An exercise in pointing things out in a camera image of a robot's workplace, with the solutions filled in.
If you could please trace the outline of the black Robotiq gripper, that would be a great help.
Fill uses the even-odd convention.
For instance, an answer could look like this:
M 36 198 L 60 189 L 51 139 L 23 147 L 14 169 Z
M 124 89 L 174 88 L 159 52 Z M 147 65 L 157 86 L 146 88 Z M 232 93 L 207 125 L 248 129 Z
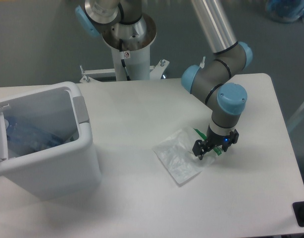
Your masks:
M 236 129 L 232 131 L 230 129 L 220 128 L 217 125 L 209 125 L 206 140 L 196 140 L 192 152 L 202 160 L 204 155 L 215 147 L 221 146 L 222 150 L 227 152 L 232 144 L 238 142 L 238 138 L 239 133 Z

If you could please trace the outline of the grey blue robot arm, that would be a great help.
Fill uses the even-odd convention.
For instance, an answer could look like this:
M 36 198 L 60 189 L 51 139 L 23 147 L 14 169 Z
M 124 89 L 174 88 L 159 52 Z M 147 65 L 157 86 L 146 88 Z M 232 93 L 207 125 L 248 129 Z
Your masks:
M 202 159 L 211 150 L 227 151 L 238 141 L 235 127 L 247 92 L 231 78 L 251 63 L 253 53 L 237 41 L 220 1 L 194 0 L 192 6 L 215 56 L 206 67 L 190 66 L 181 78 L 182 86 L 212 111 L 205 139 L 197 140 L 192 149 Z M 89 35 L 102 36 L 111 48 L 118 81 L 151 79 L 150 45 L 156 26 L 143 13 L 140 0 L 87 0 L 75 14 Z

